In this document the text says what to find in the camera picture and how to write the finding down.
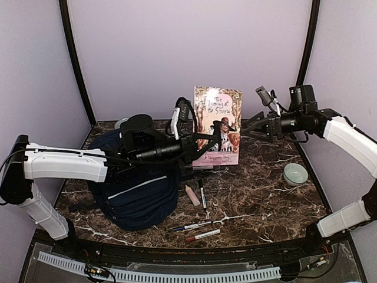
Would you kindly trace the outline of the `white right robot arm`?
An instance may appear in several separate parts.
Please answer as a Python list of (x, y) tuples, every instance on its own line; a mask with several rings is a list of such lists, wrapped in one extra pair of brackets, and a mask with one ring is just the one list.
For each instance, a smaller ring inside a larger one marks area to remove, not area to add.
[[(338, 146), (359, 162), (376, 178), (376, 141), (360, 131), (345, 116), (326, 108), (324, 110), (283, 113), (281, 116), (260, 112), (245, 122), (243, 134), (274, 141), (284, 134), (304, 131)], [(307, 256), (314, 255), (323, 246), (323, 239), (376, 220), (376, 183), (361, 199), (331, 213), (309, 225), (300, 250)]]

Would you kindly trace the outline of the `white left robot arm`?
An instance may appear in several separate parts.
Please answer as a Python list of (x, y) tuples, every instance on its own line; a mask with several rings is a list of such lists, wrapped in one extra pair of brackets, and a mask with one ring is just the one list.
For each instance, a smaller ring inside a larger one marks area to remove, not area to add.
[(178, 162), (190, 163), (207, 151), (196, 134), (179, 138), (113, 131), (88, 150), (31, 143), (18, 136), (2, 165), (1, 198), (17, 205), (42, 226), (70, 257), (83, 252), (73, 224), (46, 200), (35, 179), (79, 179), (88, 182), (95, 207), (125, 231), (160, 223), (177, 204)]

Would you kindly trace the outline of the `navy blue student backpack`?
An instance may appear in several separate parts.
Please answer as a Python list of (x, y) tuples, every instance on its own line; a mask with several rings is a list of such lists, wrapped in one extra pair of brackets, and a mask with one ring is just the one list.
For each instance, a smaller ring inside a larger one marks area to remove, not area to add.
[(75, 203), (69, 212), (101, 209), (102, 213), (125, 231), (140, 231), (162, 222), (178, 203), (181, 171), (178, 163), (140, 166), (115, 183), (87, 185), (94, 203)]

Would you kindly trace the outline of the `pink Shakespeare paperback book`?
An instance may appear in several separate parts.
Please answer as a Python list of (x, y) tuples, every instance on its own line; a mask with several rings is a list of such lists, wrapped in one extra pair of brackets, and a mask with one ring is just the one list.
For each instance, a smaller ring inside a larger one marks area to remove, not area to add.
[(198, 133), (220, 135), (221, 143), (210, 146), (192, 166), (239, 164), (242, 92), (209, 86), (194, 88), (194, 111)]

